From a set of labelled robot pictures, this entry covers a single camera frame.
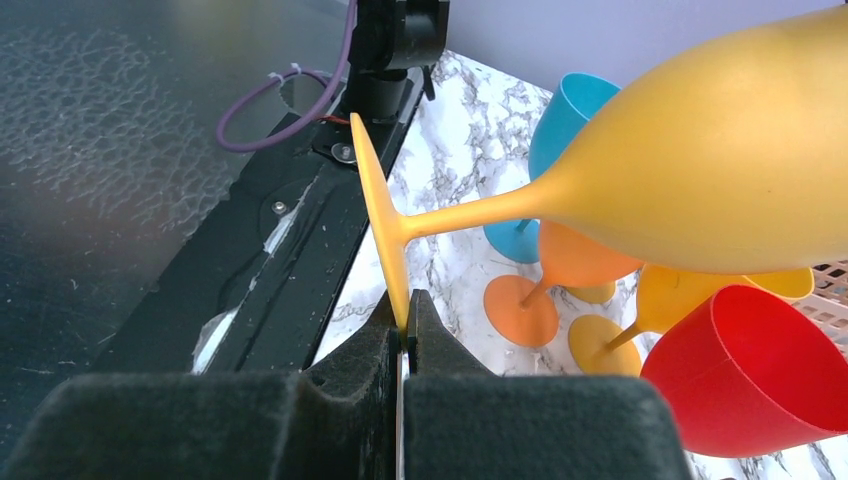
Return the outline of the red wine glass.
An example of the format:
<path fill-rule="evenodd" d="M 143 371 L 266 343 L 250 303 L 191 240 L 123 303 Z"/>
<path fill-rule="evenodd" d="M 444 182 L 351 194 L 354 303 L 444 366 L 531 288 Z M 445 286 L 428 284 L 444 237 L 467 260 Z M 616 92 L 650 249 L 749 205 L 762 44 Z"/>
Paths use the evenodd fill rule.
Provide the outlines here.
<path fill-rule="evenodd" d="M 846 359 L 800 311 L 753 287 L 725 287 L 694 309 L 641 376 L 698 454 L 759 456 L 847 432 Z"/>

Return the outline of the orange wine glass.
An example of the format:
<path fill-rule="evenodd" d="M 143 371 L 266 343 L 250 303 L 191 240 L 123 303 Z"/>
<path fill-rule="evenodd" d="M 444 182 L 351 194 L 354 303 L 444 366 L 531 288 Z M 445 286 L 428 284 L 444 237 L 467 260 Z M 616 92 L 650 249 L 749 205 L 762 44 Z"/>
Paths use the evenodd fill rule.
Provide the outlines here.
<path fill-rule="evenodd" d="M 505 339 L 524 347 L 542 347 L 557 334 L 559 317 L 548 290 L 613 284 L 643 262 L 605 247 L 563 225 L 541 221 L 537 250 L 542 277 L 537 282 L 518 275 L 493 279 L 483 295 L 492 326 Z"/>

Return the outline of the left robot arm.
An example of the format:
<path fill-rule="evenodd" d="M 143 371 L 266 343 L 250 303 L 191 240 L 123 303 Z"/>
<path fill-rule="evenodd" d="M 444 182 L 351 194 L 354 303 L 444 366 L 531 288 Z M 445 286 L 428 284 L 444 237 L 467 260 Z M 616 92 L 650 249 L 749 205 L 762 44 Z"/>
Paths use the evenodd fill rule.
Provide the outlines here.
<path fill-rule="evenodd" d="M 450 1 L 355 1 L 353 6 L 342 113 L 394 121 L 412 69 L 422 72 L 423 92 L 434 100 L 432 70 L 446 49 Z"/>

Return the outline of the yellow wine glass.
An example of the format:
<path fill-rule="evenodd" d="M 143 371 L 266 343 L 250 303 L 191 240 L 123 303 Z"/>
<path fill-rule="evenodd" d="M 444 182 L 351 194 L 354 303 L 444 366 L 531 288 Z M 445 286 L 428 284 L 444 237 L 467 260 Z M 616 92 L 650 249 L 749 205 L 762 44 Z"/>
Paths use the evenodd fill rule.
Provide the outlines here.
<path fill-rule="evenodd" d="M 636 319 L 626 329 L 599 315 L 576 318 L 568 332 L 571 354 L 585 374 L 637 376 L 642 360 L 633 339 L 646 332 L 664 334 L 723 287 L 747 285 L 787 303 L 814 290 L 810 267 L 753 275 L 714 275 L 648 264 L 636 292 Z"/>
<path fill-rule="evenodd" d="M 396 324 L 415 238 L 524 218 L 636 259 L 755 274 L 847 256 L 847 8 L 727 34 L 615 95 L 559 159 L 517 190 L 397 212 L 363 120 L 353 147 Z"/>
<path fill-rule="evenodd" d="M 616 293 L 616 283 L 608 282 L 592 287 L 567 287 L 566 291 L 573 297 L 589 304 L 609 302 Z"/>

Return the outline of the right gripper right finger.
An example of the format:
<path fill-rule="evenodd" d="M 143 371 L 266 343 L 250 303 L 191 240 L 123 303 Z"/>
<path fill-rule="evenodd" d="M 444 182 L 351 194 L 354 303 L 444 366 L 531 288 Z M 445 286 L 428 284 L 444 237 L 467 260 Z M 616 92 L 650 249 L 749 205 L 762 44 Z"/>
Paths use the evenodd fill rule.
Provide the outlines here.
<path fill-rule="evenodd" d="M 443 325 L 431 295 L 409 308 L 408 479 L 688 479 L 668 405 L 625 376 L 499 376 Z"/>

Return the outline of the blue wine glass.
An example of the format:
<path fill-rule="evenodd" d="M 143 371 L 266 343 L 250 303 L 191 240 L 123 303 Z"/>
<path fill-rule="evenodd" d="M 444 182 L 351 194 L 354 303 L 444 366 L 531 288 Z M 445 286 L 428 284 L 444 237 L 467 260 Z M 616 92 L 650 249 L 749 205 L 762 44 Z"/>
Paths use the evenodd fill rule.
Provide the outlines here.
<path fill-rule="evenodd" d="M 595 75 L 564 75 L 534 130 L 528 152 L 528 175 L 537 179 L 560 157 L 580 130 L 618 92 L 620 87 Z M 496 252 L 519 264 L 539 261 L 539 222 L 523 219 L 483 227 Z"/>

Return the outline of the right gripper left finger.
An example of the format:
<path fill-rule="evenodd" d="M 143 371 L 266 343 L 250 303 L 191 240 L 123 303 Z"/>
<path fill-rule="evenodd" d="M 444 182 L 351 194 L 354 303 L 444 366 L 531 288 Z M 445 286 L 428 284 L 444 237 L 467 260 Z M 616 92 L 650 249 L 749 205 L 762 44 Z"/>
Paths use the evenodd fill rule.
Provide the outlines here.
<path fill-rule="evenodd" d="M 392 479 L 398 332 L 387 298 L 305 370 L 86 374 L 54 389 L 5 479 Z"/>

